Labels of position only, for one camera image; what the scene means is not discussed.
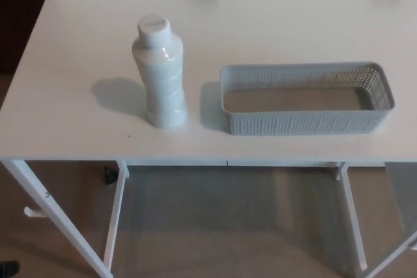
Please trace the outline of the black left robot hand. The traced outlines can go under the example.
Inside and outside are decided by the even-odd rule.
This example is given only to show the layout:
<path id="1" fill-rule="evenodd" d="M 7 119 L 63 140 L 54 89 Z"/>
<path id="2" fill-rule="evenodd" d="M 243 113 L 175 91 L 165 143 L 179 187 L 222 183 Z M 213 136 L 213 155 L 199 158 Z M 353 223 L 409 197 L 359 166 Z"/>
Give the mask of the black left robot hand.
<path id="1" fill-rule="evenodd" d="M 20 263 L 17 260 L 0 261 L 0 277 L 14 277 L 20 271 Z"/>

